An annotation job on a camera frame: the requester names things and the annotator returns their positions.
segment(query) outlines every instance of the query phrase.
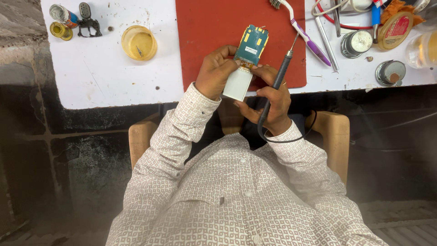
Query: black plastic part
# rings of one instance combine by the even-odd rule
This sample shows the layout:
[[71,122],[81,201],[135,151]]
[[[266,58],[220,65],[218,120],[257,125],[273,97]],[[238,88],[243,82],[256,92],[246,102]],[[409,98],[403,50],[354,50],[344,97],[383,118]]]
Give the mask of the black plastic part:
[[[80,3],[79,4],[79,10],[80,15],[82,16],[83,20],[79,20],[77,23],[79,24],[79,33],[77,34],[79,37],[84,38],[92,38],[92,37],[100,37],[102,36],[102,33],[100,32],[100,25],[97,20],[91,19],[91,9],[90,6],[87,3]],[[87,28],[88,32],[90,33],[90,36],[84,36],[82,34],[82,28]],[[90,28],[94,28],[96,30],[96,34],[91,34]]]
[[[285,73],[287,72],[288,66],[290,65],[290,61],[292,59],[292,56],[285,55],[284,60],[282,61],[281,67],[279,68],[279,71],[276,75],[275,81],[273,82],[272,87],[275,89],[279,89],[279,87],[282,84],[282,80],[284,79]],[[258,128],[263,127],[264,121],[267,118],[267,114],[270,110],[270,101],[267,100],[266,105],[264,106],[264,110],[261,113],[260,119],[258,121]]]

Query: green circuit board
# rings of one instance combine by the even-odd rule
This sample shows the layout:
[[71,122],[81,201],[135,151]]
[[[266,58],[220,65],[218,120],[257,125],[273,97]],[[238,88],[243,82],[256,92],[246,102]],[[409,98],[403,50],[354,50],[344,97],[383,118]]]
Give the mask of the green circuit board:
[[269,32],[266,29],[249,25],[241,38],[234,60],[241,60],[241,67],[250,71],[260,61],[268,39]]

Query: toothbrush bristles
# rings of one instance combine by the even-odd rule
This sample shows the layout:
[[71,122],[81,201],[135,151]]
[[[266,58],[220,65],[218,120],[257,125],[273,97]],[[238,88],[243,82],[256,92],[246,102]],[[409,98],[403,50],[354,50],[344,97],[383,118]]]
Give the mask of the toothbrush bristles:
[[279,6],[281,5],[281,3],[278,0],[269,0],[269,1],[273,7],[275,7],[276,9],[279,9]]

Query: man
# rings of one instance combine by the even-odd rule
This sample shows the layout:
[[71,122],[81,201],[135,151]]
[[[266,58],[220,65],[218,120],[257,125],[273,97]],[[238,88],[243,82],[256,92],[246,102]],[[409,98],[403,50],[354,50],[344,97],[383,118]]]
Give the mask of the man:
[[[236,49],[223,46],[206,56],[196,82],[161,121],[132,172],[107,245],[387,245],[345,197],[344,184],[326,166],[326,153],[303,139],[251,151],[240,134],[227,135],[184,165],[191,142],[200,140],[220,104],[229,74],[241,64],[227,59]],[[258,65],[252,72],[272,85],[277,70]],[[285,85],[257,94],[271,102],[264,123],[269,139],[301,136],[287,116]],[[235,105],[258,122],[259,111]]]

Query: table surface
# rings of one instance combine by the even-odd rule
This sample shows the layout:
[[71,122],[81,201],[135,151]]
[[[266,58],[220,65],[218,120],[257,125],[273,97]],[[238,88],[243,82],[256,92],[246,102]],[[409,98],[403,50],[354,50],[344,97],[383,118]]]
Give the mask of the table surface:
[[[326,7],[329,0],[323,1],[325,2],[322,5]],[[314,42],[326,50],[316,22],[310,14],[313,2],[305,0],[306,32]],[[89,0],[87,3],[91,7],[91,17],[100,23],[102,37],[78,37],[78,28],[73,29],[74,37],[67,42],[49,35],[56,84],[62,105],[67,109],[87,109],[179,101],[184,90],[174,0]],[[61,4],[80,16],[79,4],[76,2],[41,0],[47,28],[54,21],[49,14],[52,4]],[[342,14],[340,22],[370,25],[371,15]],[[409,40],[421,34],[413,29],[408,38],[391,51],[383,52],[372,47],[362,56],[348,59],[340,53],[341,38],[336,37],[334,25],[325,18],[322,18],[322,23],[340,70],[338,73],[333,72],[333,68],[321,63],[307,49],[307,85],[290,88],[290,93],[382,87],[375,79],[376,67],[387,60],[405,62],[406,45]],[[153,32],[158,43],[158,51],[150,61],[135,61],[124,53],[121,35],[131,25],[143,25]],[[109,26],[114,28],[112,32],[108,31]],[[367,56],[372,56],[373,61],[368,62],[365,59]],[[436,80],[437,69],[413,69],[407,65],[403,86],[435,84]],[[255,92],[247,92],[247,96],[253,95]]]

